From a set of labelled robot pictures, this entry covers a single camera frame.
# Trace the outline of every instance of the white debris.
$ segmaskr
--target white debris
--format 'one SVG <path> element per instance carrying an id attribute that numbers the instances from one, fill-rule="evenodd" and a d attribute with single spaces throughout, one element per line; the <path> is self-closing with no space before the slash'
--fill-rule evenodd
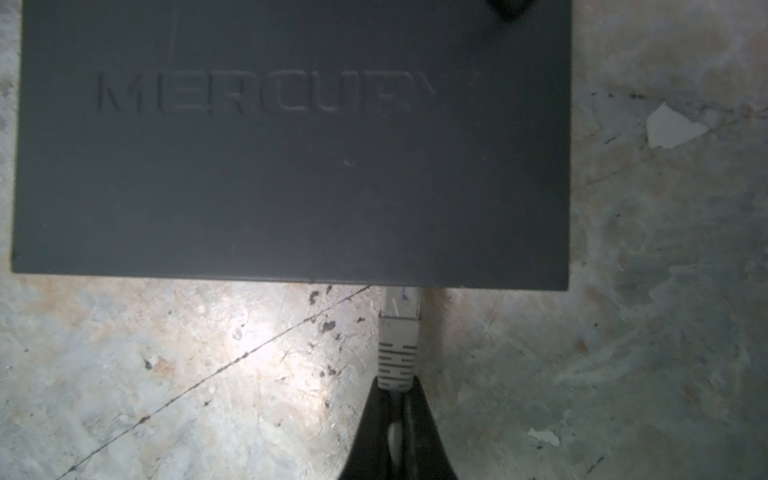
<path id="1" fill-rule="evenodd" d="M 528 436 L 537 439 L 539 442 L 547 442 L 555 447 L 560 446 L 560 439 L 551 430 L 544 430 L 543 432 L 537 432 L 534 429 L 528 431 Z"/>
<path id="2" fill-rule="evenodd" d="M 648 129 L 648 145 L 651 148 L 676 147 L 710 130 L 706 125 L 688 120 L 682 114 L 669 108 L 667 104 L 661 104 L 654 113 L 648 115 L 646 127 Z"/>

